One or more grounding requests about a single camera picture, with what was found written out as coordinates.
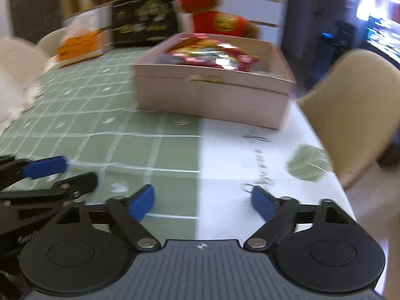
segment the red shirt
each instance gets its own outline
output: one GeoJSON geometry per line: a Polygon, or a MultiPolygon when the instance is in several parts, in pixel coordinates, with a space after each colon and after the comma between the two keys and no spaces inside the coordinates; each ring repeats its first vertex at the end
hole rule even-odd
{"type": "Polygon", "coordinates": [[[193,25],[195,33],[243,37],[246,20],[234,14],[210,11],[193,14],[193,25]]]}

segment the snack package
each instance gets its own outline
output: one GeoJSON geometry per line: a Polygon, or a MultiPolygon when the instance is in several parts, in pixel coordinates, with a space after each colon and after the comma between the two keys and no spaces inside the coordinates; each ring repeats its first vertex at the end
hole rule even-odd
{"type": "Polygon", "coordinates": [[[259,60],[237,46],[194,34],[166,51],[174,64],[207,66],[226,70],[249,71],[259,60]]]}

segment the gray ribbed plate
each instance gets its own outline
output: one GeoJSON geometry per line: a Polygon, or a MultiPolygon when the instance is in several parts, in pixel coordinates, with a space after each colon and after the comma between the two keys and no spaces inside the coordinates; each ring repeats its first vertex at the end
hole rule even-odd
{"type": "MultiPolygon", "coordinates": [[[[32,291],[28,300],[62,297],[32,291]]],[[[100,291],[70,300],[382,300],[371,290],[347,296],[311,293],[286,281],[262,253],[236,240],[169,240],[138,255],[125,275],[100,291]]]]}

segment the white tablecloth section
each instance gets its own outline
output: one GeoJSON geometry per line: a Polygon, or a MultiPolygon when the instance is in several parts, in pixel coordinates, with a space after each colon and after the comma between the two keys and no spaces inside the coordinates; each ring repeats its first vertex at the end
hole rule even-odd
{"type": "Polygon", "coordinates": [[[314,183],[294,178],[286,171],[286,162],[299,145],[322,148],[295,102],[288,106],[280,131],[202,119],[201,134],[198,239],[238,239],[243,243],[260,228],[265,222],[251,206],[251,194],[244,189],[251,189],[246,184],[262,181],[263,175],[271,181],[264,187],[275,197],[291,196],[304,204],[319,204],[320,199],[329,198],[354,218],[349,200],[333,172],[314,183]]]}

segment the red hat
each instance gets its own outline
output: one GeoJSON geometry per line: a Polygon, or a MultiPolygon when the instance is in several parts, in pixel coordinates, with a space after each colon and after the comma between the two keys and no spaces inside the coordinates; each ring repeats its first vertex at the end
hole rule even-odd
{"type": "Polygon", "coordinates": [[[192,14],[193,9],[212,7],[213,2],[214,0],[180,0],[180,5],[183,11],[192,14]]]}

